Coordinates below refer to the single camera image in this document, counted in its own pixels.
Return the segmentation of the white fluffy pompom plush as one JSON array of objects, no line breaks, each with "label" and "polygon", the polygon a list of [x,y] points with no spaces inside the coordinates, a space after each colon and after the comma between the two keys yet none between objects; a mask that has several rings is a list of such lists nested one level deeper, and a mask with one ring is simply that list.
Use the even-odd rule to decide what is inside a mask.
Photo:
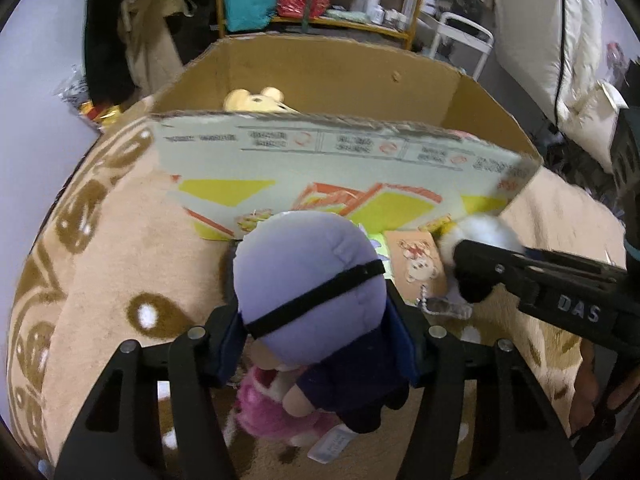
[{"label": "white fluffy pompom plush", "polygon": [[457,222],[450,222],[442,229],[437,240],[437,247],[442,265],[447,275],[448,292],[444,299],[448,304],[461,306],[465,304],[454,278],[454,248],[462,240],[472,240],[485,245],[494,246],[511,252],[524,252],[516,233],[501,218],[490,214],[471,214]]}]

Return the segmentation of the purple haired doll plush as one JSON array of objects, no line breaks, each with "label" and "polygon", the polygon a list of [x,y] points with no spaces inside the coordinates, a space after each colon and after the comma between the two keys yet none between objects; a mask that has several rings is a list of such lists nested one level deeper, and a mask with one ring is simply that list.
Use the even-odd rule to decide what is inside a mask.
[{"label": "purple haired doll plush", "polygon": [[383,408],[405,404],[384,264],[358,226],[330,212],[276,214],[243,238],[232,272],[250,366],[298,373],[288,414],[332,413],[370,434]]}]

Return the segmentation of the yellow bear plush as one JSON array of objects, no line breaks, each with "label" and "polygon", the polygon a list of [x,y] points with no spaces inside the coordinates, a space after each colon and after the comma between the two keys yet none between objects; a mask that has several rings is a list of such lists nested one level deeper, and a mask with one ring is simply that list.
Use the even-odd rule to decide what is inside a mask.
[{"label": "yellow bear plush", "polygon": [[258,93],[232,90],[224,98],[222,109],[229,113],[295,113],[294,108],[284,104],[284,94],[274,87],[263,88]]}]

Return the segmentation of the bear picture tag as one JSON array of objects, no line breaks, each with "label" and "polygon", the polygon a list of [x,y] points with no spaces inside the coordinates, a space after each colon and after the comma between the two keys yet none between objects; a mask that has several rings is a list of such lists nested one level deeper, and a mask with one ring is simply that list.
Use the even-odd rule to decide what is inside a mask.
[{"label": "bear picture tag", "polygon": [[394,284],[407,304],[448,292],[446,272],[431,233],[386,231],[384,238]]}]

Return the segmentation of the open cardboard box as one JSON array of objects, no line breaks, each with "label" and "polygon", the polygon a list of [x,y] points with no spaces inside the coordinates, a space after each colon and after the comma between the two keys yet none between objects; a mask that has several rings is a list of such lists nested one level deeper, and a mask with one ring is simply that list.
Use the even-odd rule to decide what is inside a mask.
[{"label": "open cardboard box", "polygon": [[[274,87],[295,113],[229,113]],[[206,240],[273,214],[320,210],[370,234],[498,214],[541,159],[474,79],[396,48],[311,36],[216,42],[154,99],[148,128]]]}]

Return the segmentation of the beige patterned blanket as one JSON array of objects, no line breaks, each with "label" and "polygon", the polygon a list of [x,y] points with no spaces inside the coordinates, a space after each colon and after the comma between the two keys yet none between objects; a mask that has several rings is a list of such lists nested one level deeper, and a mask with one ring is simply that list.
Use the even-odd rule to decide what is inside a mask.
[{"label": "beige patterned blanket", "polygon": [[[219,263],[227,244],[203,240],[169,196],[140,122],[107,133],[76,171],[26,259],[9,333],[8,389],[14,438],[29,458],[58,460],[81,405],[125,339],[172,341],[223,303]],[[525,246],[624,266],[624,228],[584,190],[542,168],[501,218]],[[570,432],[580,339],[515,309],[503,288],[469,321],[445,327],[463,340],[513,340]],[[375,434],[355,439],[332,464],[307,451],[256,440],[235,422],[235,386],[214,405],[241,479],[395,479],[422,393],[385,411]]]}]

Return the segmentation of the white rolling cart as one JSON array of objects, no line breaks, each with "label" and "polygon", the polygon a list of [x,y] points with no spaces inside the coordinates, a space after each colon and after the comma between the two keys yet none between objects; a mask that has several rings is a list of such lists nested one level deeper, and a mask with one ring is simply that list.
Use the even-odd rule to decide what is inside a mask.
[{"label": "white rolling cart", "polygon": [[[433,39],[425,49],[426,55],[432,60],[448,63],[478,81],[494,50],[494,34],[481,24],[450,11],[439,16],[422,13],[420,20],[433,33]],[[475,65],[469,72],[454,64],[452,56],[456,47],[473,51],[476,55]]]}]

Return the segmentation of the cream padded chair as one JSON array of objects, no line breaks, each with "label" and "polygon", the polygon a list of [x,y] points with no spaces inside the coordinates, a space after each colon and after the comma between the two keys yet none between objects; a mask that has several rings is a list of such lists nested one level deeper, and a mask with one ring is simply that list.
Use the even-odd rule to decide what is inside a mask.
[{"label": "cream padded chair", "polygon": [[552,125],[605,166],[627,106],[599,74],[604,0],[494,0],[497,58]]}]

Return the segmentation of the plastic bag of toys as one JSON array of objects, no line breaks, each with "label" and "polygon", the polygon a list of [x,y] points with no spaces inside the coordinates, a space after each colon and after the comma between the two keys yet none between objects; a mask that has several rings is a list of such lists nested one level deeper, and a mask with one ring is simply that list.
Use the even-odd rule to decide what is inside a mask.
[{"label": "plastic bag of toys", "polygon": [[89,96],[84,66],[74,64],[70,68],[70,73],[55,87],[53,94],[84,124],[102,133],[114,126],[125,110],[132,105],[138,95],[138,88],[133,86],[130,96],[120,104],[111,102],[96,104]]}]

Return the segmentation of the black hanging coat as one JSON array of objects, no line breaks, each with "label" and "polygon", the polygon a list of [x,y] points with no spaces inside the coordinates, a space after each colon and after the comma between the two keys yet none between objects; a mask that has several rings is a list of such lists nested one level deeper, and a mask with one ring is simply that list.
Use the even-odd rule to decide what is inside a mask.
[{"label": "black hanging coat", "polygon": [[84,65],[94,105],[120,105],[134,94],[118,22],[122,0],[86,0]]}]

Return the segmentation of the beige trench coat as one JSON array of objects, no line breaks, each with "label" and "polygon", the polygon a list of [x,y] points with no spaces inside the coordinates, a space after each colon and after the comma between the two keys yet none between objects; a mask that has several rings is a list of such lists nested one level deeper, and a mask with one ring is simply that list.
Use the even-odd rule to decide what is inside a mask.
[{"label": "beige trench coat", "polygon": [[160,90],[183,71],[166,18],[191,16],[190,0],[122,0],[118,33],[140,98]]}]

